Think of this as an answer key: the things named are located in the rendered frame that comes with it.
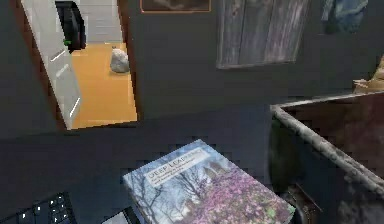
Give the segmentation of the book with blossom tree cover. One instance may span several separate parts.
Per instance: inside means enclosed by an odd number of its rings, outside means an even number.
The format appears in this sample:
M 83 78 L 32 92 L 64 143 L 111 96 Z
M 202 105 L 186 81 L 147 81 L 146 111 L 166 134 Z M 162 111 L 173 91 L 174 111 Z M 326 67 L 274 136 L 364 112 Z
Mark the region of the book with blossom tree cover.
M 146 224 L 289 224 L 295 213 L 200 139 L 122 179 Z

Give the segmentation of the grey lumpy bag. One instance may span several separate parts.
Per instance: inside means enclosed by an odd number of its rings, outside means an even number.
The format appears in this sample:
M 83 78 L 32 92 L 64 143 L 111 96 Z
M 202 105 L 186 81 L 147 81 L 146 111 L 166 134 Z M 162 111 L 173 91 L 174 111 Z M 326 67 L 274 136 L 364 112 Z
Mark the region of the grey lumpy bag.
M 130 70 L 128 55 L 118 48 L 112 49 L 110 68 L 116 73 L 126 73 Z

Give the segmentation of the white room door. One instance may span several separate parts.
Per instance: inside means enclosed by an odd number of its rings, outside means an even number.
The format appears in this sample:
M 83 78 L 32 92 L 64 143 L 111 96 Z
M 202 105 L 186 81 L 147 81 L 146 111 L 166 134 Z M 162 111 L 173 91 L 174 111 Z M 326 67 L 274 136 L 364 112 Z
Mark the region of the white room door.
M 81 93 L 72 66 L 54 0 L 21 0 L 37 48 L 67 129 L 81 105 Z

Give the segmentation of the dark wooden table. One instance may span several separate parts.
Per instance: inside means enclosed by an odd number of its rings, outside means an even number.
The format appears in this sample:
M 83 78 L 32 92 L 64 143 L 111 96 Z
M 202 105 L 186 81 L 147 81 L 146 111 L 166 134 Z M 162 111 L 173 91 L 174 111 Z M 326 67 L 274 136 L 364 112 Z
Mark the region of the dark wooden table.
M 384 224 L 384 91 L 270 107 L 268 171 L 289 224 Z

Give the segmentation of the tan lumpy object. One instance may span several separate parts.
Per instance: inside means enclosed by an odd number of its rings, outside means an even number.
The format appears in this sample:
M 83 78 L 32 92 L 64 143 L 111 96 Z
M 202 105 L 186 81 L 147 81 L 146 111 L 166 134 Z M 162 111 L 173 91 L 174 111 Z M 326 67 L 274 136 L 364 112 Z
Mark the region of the tan lumpy object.
M 353 81 L 355 93 L 370 93 L 384 91 L 384 55 L 381 57 L 378 67 L 369 80 L 358 79 Z

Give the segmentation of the grey wooden wall picture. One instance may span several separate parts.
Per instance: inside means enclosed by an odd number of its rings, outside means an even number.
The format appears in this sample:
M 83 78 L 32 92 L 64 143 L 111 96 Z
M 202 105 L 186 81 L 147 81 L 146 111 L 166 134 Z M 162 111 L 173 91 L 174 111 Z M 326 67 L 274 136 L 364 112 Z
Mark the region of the grey wooden wall picture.
M 216 67 L 295 62 L 311 0 L 218 0 Z

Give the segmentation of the dark picture with orange frame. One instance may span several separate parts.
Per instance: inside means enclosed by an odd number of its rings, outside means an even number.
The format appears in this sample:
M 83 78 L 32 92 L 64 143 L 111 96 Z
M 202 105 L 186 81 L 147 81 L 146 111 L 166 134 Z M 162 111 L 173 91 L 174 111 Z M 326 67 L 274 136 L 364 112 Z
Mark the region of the dark picture with orange frame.
M 145 13 L 209 12 L 211 0 L 140 0 Z

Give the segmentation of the blue wall picture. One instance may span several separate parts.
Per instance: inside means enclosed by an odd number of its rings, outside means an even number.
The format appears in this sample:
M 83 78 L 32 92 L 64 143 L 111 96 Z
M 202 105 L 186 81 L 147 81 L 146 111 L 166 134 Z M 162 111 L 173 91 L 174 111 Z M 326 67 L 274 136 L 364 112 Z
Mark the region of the blue wall picture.
M 322 0 L 321 23 L 325 34 L 356 33 L 369 0 Z

